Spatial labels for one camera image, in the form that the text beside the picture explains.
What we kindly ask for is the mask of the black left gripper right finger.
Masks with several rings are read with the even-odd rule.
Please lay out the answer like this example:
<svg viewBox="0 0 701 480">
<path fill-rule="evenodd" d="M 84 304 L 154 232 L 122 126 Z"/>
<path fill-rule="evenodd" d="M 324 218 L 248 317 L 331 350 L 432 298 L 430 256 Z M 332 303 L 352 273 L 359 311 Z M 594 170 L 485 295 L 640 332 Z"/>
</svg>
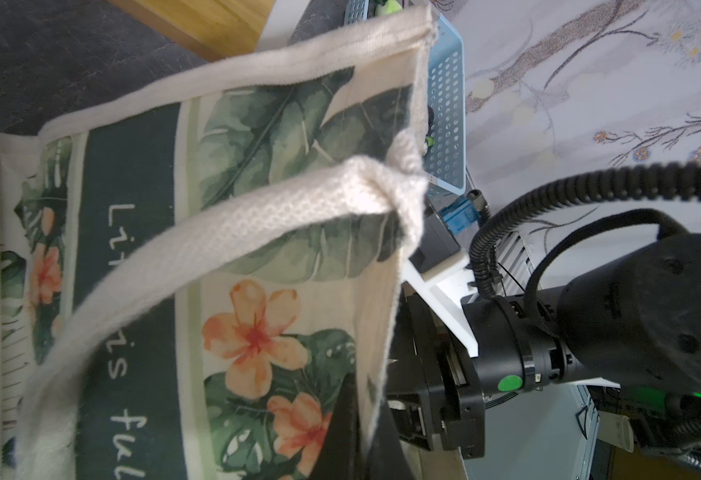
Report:
<svg viewBox="0 0 701 480">
<path fill-rule="evenodd" d="M 382 407 L 365 465 L 366 479 L 413 480 L 399 432 L 388 407 Z"/>
</svg>

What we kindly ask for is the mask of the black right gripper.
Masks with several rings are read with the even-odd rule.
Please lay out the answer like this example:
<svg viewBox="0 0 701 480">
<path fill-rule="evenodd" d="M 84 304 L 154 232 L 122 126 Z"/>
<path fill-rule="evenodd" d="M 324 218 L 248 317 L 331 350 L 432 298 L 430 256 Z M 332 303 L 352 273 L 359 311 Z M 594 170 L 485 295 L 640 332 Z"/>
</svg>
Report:
<svg viewBox="0 0 701 480">
<path fill-rule="evenodd" d="M 485 455 L 485 396 L 473 360 L 417 294 L 400 297 L 386 394 L 400 440 L 464 459 Z"/>
</svg>

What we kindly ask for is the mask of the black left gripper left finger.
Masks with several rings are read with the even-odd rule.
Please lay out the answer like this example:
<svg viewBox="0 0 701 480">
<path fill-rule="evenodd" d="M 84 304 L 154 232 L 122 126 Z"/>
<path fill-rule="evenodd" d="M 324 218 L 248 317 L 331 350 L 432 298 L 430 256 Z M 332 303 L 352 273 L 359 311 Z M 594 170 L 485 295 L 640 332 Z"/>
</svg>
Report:
<svg viewBox="0 0 701 480">
<path fill-rule="evenodd" d="M 363 478 L 360 407 L 356 375 L 342 382 L 332 420 L 310 480 L 357 480 Z"/>
</svg>

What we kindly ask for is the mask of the cream canvas grocery bag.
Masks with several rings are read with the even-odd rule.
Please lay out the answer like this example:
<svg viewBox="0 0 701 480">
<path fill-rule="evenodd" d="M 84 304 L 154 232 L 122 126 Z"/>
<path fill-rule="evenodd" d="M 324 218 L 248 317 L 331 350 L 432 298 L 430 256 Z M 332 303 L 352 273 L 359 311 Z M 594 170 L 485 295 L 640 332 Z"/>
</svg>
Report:
<svg viewBox="0 0 701 480">
<path fill-rule="evenodd" d="M 430 4 L 0 133 L 0 479 L 363 478 L 428 190 Z"/>
</svg>

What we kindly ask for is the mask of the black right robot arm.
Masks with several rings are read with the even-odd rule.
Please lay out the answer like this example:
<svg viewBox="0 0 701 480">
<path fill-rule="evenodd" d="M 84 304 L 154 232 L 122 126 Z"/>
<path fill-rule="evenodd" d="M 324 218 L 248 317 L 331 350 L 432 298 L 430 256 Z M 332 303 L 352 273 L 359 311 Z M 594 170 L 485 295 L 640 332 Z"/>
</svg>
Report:
<svg viewBox="0 0 701 480">
<path fill-rule="evenodd" d="M 498 294 L 494 250 L 515 228 L 557 209 L 632 200 L 640 207 L 560 241 L 519 294 Z M 480 458 L 489 409 L 551 384 L 604 378 L 634 409 L 642 452 L 701 471 L 701 233 L 656 210 L 661 200 L 701 202 L 701 164 L 571 176 L 488 218 L 469 250 L 478 296 L 463 307 L 479 352 L 438 332 L 422 298 L 405 299 L 388 430 L 427 451 Z"/>
</svg>

